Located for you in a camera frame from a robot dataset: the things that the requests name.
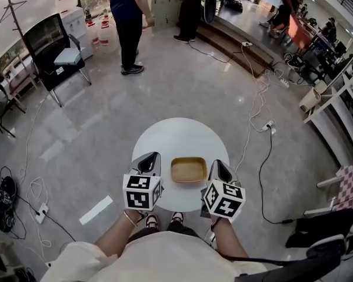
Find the cabinet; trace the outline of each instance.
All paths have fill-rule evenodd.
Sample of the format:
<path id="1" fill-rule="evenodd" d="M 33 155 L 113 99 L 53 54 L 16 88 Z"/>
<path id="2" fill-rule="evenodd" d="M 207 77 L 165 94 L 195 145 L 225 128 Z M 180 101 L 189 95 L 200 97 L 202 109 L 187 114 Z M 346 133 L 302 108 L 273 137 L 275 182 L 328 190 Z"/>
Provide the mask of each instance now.
<path id="1" fill-rule="evenodd" d="M 155 17 L 153 32 L 176 25 L 182 0 L 148 0 L 148 2 Z"/>
<path id="2" fill-rule="evenodd" d="M 88 27 L 85 23 L 84 10 L 81 7 L 72 8 L 69 12 L 60 14 L 66 33 L 73 35 L 80 42 L 83 59 L 93 55 L 92 44 L 88 35 Z"/>

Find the power strip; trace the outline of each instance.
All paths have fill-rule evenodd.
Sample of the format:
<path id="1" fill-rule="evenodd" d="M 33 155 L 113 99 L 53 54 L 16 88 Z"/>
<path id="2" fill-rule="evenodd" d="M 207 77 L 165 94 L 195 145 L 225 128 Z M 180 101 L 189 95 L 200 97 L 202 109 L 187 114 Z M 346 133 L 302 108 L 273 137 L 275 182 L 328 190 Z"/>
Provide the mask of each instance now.
<path id="1" fill-rule="evenodd" d="M 250 42 L 242 42 L 242 46 L 250 47 L 250 46 L 252 46 L 252 43 L 250 43 Z"/>
<path id="2" fill-rule="evenodd" d="M 38 211 L 38 212 L 39 212 L 39 215 L 35 216 L 35 220 L 36 220 L 39 224 L 42 224 L 42 223 L 43 223 L 43 221 L 44 221 L 44 219 L 45 219 L 45 217 L 46 217 L 45 213 L 47 214 L 48 210 L 49 210 L 49 207 L 48 207 L 45 203 L 43 203 L 43 204 L 41 205 L 41 207 L 39 208 L 39 211 Z"/>
<path id="3" fill-rule="evenodd" d="M 267 130 L 267 129 L 269 129 L 268 125 L 269 125 L 270 127 L 272 127 L 274 124 L 275 124 L 275 123 L 273 122 L 273 120 L 270 120 L 270 121 L 268 121 L 268 122 L 266 123 L 265 126 L 263 126 L 263 129 L 262 129 L 262 130 Z"/>
<path id="4" fill-rule="evenodd" d="M 286 88 L 289 88 L 289 82 L 287 82 L 284 78 L 280 78 L 280 82 Z"/>

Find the black bag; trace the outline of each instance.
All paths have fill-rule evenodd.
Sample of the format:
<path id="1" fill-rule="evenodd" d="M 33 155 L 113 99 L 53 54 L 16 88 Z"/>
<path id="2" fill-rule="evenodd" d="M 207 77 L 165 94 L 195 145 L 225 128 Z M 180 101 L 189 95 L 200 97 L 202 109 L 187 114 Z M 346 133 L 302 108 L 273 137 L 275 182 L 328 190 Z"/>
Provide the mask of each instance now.
<path id="1" fill-rule="evenodd" d="M 243 12 L 242 3 L 238 0 L 224 0 L 224 5 L 233 11 Z"/>

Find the plaid fabric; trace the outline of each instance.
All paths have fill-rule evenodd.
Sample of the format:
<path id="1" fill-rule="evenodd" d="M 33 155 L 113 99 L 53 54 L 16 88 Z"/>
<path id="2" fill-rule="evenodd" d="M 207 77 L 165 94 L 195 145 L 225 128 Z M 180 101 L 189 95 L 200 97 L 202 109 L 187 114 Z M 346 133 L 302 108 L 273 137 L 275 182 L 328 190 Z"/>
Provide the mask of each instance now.
<path id="1" fill-rule="evenodd" d="M 344 179 L 340 184 L 338 204 L 332 208 L 333 211 L 353 209 L 353 166 L 342 166 L 336 176 Z"/>

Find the hand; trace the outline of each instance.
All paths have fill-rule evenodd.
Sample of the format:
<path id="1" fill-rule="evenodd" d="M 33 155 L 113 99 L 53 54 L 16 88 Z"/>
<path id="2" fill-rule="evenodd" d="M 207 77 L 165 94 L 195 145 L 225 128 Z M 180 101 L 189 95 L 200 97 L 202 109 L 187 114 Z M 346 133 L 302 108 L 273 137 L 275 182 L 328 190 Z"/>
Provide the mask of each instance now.
<path id="1" fill-rule="evenodd" d="M 154 24 L 155 24 L 155 19 L 154 19 L 153 15 L 150 16 L 149 18 L 145 18 L 145 20 L 146 20 L 146 22 L 147 22 L 147 24 L 148 24 L 147 27 L 152 27 L 152 26 L 154 26 Z"/>

